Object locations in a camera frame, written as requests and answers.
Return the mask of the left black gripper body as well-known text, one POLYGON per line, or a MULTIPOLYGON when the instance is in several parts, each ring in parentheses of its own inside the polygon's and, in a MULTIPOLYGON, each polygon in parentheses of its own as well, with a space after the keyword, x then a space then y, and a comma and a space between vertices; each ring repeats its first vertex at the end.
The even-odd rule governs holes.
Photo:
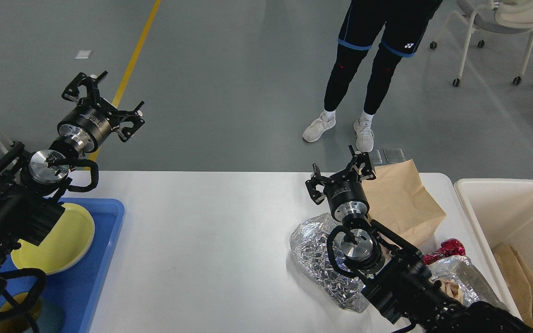
POLYGON ((57 126, 57 151, 62 154, 86 154, 97 150, 112 132, 103 111, 75 107, 57 126))

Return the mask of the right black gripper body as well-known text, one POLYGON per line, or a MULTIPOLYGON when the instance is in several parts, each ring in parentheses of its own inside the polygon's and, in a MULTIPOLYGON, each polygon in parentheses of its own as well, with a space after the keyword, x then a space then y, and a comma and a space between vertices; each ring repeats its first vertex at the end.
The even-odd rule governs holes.
POLYGON ((341 222, 351 214, 368 215, 370 205, 361 179, 323 180, 323 193, 334 221, 341 222))

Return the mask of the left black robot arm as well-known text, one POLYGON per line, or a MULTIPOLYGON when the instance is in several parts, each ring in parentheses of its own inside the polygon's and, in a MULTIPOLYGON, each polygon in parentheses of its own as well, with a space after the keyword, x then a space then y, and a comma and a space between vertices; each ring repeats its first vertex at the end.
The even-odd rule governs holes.
POLYGON ((30 310, 36 307, 46 285, 39 268, 1 271, 7 257, 21 248, 20 241, 40 245, 65 212, 59 202, 65 192, 97 188, 99 167, 85 156, 116 133, 127 142, 144 125, 141 101, 120 110, 101 97, 99 75, 78 73, 62 92, 76 107, 57 125, 58 137, 49 149, 29 152, 12 142, 0 158, 0 322, 21 318, 34 333, 41 333, 30 310))

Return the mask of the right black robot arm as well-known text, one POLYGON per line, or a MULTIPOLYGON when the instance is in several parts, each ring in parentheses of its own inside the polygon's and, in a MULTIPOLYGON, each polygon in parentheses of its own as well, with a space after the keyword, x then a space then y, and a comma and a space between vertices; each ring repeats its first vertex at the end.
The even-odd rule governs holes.
POLYGON ((390 323, 406 318, 402 333, 420 326, 426 333, 532 333, 533 329, 503 308, 478 301, 465 306, 431 282, 423 254, 410 242, 369 217, 361 181, 376 179, 369 154, 349 146, 351 160, 331 176, 317 164, 305 182, 315 204, 328 202, 338 225, 327 236, 333 270, 364 283, 362 295, 390 323))

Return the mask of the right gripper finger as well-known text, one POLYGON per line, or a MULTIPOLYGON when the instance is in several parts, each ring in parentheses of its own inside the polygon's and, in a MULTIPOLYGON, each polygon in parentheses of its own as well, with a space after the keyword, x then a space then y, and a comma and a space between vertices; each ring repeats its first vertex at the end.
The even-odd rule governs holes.
POLYGON ((364 180, 375 180, 376 171, 368 152, 360 152, 353 145, 349 145, 348 148, 352 158, 345 169, 336 174, 336 182, 361 183, 364 180))
POLYGON ((313 173, 311 177, 305 182, 305 186, 308 190, 311 200, 317 205, 320 205, 324 202, 326 194, 323 191, 317 189, 317 186, 322 186, 323 188, 328 187, 329 185, 336 184, 336 181, 332 177, 323 176, 320 172, 320 168, 317 164, 312 164, 313 173))

